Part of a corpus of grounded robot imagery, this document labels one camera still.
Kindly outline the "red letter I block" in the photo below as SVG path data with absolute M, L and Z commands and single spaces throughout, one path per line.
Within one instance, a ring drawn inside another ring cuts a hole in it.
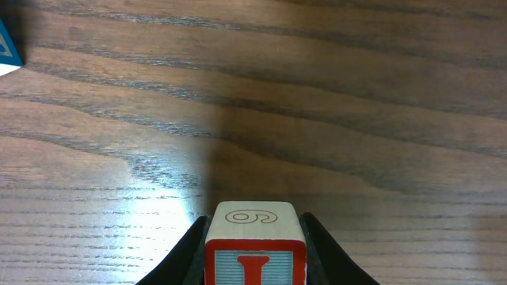
M 204 243 L 206 285 L 305 285 L 307 243 L 281 201 L 218 204 Z

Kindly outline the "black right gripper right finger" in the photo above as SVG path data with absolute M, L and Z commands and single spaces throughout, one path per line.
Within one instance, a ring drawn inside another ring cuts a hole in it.
M 299 217 L 307 243 L 308 285 L 379 285 L 310 212 Z

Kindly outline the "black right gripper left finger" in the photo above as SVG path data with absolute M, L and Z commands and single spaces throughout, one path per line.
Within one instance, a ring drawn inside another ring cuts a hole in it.
M 166 257 L 136 285 L 205 285 L 204 243 L 210 226 L 200 216 Z

